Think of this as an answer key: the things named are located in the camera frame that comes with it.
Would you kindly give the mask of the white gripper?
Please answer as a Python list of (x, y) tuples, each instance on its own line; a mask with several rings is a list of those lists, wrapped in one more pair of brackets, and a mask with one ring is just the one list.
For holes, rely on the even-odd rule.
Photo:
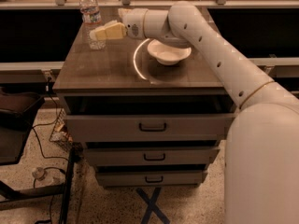
[(147, 11), (146, 8), (120, 8), (118, 12), (124, 25), (116, 20), (109, 21), (104, 26), (91, 30), (89, 37), (94, 41), (104, 41), (123, 39), (128, 34), (133, 39), (144, 39), (143, 28)]

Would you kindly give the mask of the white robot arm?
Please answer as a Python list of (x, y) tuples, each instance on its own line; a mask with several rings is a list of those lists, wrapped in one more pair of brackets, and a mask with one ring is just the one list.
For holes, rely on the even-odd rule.
[(225, 224), (299, 224), (299, 100), (207, 23), (191, 3), (120, 9), (93, 40), (155, 38), (194, 47), (239, 109), (226, 138)]

